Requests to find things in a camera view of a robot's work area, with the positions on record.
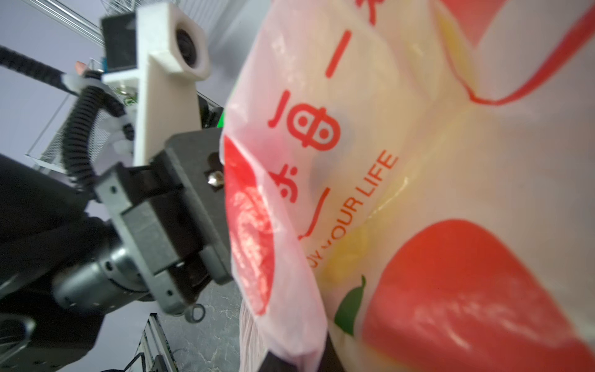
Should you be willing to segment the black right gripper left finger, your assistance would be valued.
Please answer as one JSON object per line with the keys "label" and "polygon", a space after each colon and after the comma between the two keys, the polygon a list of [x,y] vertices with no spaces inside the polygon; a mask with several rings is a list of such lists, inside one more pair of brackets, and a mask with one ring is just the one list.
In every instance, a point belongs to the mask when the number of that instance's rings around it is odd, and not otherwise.
{"label": "black right gripper left finger", "polygon": [[278,356],[268,352],[260,365],[259,372],[297,372],[294,364],[280,359]]}

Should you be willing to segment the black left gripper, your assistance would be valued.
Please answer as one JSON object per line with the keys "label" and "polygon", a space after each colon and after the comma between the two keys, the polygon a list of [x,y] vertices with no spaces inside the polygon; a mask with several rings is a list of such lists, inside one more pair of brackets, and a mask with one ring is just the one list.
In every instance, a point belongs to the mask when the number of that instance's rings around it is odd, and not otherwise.
{"label": "black left gripper", "polygon": [[222,134],[174,135],[147,166],[116,164],[95,185],[142,283],[171,315],[194,305],[211,281],[232,280]]}

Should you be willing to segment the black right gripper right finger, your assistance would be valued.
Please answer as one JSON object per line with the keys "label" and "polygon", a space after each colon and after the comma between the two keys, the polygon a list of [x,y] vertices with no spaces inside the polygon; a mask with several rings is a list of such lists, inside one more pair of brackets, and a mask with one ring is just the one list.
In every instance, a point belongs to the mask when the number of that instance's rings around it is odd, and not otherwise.
{"label": "black right gripper right finger", "polygon": [[337,353],[333,346],[330,334],[327,334],[325,350],[319,364],[318,372],[345,372]]}

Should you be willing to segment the pink peach printed bag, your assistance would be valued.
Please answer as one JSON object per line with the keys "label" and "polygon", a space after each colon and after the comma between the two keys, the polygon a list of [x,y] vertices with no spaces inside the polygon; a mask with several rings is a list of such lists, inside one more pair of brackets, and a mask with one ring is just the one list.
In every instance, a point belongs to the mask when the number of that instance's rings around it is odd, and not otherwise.
{"label": "pink peach printed bag", "polygon": [[594,369],[592,1],[275,1],[221,149],[282,361]]}

